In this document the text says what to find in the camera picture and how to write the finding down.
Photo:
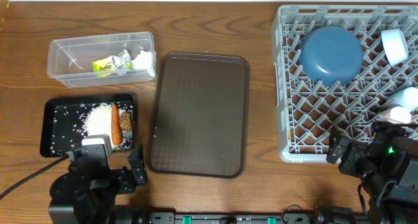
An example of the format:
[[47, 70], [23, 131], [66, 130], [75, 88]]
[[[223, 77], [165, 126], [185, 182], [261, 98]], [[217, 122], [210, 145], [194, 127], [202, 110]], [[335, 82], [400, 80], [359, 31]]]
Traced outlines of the brown dried mushroom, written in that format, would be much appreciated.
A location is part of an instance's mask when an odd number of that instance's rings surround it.
[[120, 128], [121, 128], [122, 131], [132, 131], [133, 130], [130, 113], [122, 112], [120, 114]]

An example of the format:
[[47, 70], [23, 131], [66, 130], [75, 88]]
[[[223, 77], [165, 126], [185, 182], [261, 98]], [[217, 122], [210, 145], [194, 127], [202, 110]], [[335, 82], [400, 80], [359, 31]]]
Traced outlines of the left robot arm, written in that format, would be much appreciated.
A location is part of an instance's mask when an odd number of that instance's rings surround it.
[[148, 222], [139, 207], [116, 204], [118, 195], [134, 193], [148, 182], [142, 145], [129, 155], [130, 168], [111, 169], [102, 144], [82, 146], [68, 154], [69, 172], [50, 188], [48, 213], [54, 223]]

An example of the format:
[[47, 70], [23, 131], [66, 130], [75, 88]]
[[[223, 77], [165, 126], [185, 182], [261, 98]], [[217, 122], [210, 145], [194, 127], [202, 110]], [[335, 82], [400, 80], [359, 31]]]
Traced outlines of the white tissue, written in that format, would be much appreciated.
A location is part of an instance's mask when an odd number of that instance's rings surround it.
[[133, 69], [149, 69], [152, 67], [153, 53], [151, 51], [141, 50], [136, 58], [131, 60]]

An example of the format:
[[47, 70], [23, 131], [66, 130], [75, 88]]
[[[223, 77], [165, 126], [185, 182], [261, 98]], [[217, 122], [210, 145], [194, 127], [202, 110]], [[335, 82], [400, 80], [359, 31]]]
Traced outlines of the light blue rice bowl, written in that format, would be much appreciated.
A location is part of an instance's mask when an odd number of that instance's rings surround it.
[[395, 66], [409, 57], [405, 36], [400, 29], [382, 31], [381, 41], [390, 65]]

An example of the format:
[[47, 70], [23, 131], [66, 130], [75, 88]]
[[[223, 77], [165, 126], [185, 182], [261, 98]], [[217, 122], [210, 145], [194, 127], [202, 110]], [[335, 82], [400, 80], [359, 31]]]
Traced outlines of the pink plastic cup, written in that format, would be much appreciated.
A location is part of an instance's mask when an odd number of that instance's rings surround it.
[[402, 106], [388, 108], [378, 114], [378, 121], [386, 121], [393, 124], [410, 123], [411, 114]]

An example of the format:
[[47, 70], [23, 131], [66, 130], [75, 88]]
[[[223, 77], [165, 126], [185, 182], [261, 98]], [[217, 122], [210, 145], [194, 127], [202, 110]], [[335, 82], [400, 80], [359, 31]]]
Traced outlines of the yellow foil snack wrapper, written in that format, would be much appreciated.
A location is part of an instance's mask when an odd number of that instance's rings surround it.
[[93, 71], [97, 72], [98, 77], [105, 77], [111, 74], [125, 74], [131, 69], [131, 55], [127, 50], [123, 50], [116, 56], [109, 56], [92, 63]]

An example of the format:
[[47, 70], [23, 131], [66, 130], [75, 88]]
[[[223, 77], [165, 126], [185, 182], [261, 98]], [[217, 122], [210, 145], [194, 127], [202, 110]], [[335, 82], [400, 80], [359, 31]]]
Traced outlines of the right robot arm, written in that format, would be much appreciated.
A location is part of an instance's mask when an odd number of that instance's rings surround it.
[[412, 123], [372, 124], [371, 143], [331, 134], [326, 157], [338, 163], [342, 174], [357, 177], [358, 192], [366, 191], [368, 202], [360, 197], [369, 223], [417, 222], [417, 141], [407, 136]]

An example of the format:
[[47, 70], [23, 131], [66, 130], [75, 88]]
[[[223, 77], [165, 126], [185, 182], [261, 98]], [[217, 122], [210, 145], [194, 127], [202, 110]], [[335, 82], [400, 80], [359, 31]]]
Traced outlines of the orange carrot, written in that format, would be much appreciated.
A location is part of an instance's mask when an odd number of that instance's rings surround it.
[[114, 145], [120, 145], [123, 142], [123, 135], [120, 128], [120, 115], [118, 107], [112, 104], [111, 111], [111, 137]]

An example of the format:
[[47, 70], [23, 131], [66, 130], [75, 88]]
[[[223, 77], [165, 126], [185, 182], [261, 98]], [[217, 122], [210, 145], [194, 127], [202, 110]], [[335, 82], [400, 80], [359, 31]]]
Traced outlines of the dark blue plate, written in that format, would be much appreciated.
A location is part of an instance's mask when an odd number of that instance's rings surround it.
[[332, 86], [353, 81], [359, 74], [363, 52], [359, 40], [338, 26], [324, 26], [309, 32], [300, 45], [299, 63], [309, 79]]

